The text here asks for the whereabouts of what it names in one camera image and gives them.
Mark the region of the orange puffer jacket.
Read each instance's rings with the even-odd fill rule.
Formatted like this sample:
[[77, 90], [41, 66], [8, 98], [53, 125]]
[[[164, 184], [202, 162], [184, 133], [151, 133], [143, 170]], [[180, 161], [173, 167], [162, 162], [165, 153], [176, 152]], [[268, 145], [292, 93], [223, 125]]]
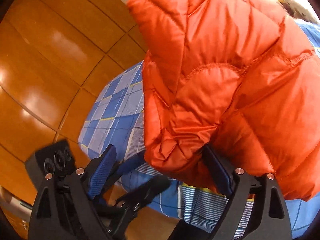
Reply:
[[129, 0], [143, 62], [145, 160], [216, 185], [204, 145], [287, 200], [319, 193], [319, 57], [277, 0]]

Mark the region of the white printed pillow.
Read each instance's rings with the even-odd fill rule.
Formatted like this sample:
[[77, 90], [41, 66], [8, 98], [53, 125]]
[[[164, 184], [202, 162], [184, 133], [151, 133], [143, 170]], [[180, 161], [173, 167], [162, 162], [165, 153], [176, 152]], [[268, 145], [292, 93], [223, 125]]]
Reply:
[[281, 4], [292, 17], [319, 24], [319, 17], [308, 0], [281, 0]]

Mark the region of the blue plaid bed sheet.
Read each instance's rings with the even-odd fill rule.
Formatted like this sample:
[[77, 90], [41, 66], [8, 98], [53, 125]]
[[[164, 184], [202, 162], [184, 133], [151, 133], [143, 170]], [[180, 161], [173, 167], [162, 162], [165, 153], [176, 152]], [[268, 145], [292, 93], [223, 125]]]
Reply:
[[[319, 25], [295, 20], [307, 35], [319, 56]], [[117, 161], [126, 161], [144, 150], [144, 94], [142, 90], [143, 61], [115, 77], [101, 91], [81, 130], [78, 142], [90, 159], [99, 157], [109, 144], [115, 146]], [[149, 164], [121, 176], [116, 185], [131, 191], [160, 173]], [[208, 189], [188, 186], [172, 179], [170, 187], [149, 205], [171, 218], [179, 218], [211, 232], [228, 199]], [[292, 237], [302, 236], [319, 211], [319, 193], [308, 202], [286, 200]], [[241, 237], [251, 215], [253, 200], [248, 200], [245, 213], [234, 235]]]

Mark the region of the wooden wardrobe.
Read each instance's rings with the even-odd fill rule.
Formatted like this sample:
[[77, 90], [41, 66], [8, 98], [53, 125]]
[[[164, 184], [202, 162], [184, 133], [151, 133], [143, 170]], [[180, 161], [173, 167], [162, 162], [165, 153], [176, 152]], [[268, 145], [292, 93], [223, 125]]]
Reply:
[[1, 192], [33, 204], [24, 162], [59, 139], [85, 165], [87, 114], [146, 49], [121, 0], [14, 0], [1, 21]]

